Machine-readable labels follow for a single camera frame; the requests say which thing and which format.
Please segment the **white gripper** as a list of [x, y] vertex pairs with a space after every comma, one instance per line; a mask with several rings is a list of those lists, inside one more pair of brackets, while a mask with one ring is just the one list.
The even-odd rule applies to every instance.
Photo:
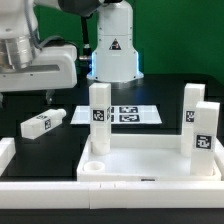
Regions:
[[73, 45], [46, 47], [33, 63], [21, 70], [0, 70], [0, 92], [47, 90], [46, 102], [51, 104], [55, 90], [72, 88], [77, 83]]

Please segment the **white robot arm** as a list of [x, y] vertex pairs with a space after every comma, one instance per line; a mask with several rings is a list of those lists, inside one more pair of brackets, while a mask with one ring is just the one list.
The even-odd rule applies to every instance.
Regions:
[[[81, 17], [83, 49], [59, 35], [39, 38], [34, 7]], [[56, 89], [77, 83], [75, 62], [87, 78], [119, 87], [140, 81], [133, 47], [133, 9], [126, 0], [0, 0], [0, 99], [4, 92]]]

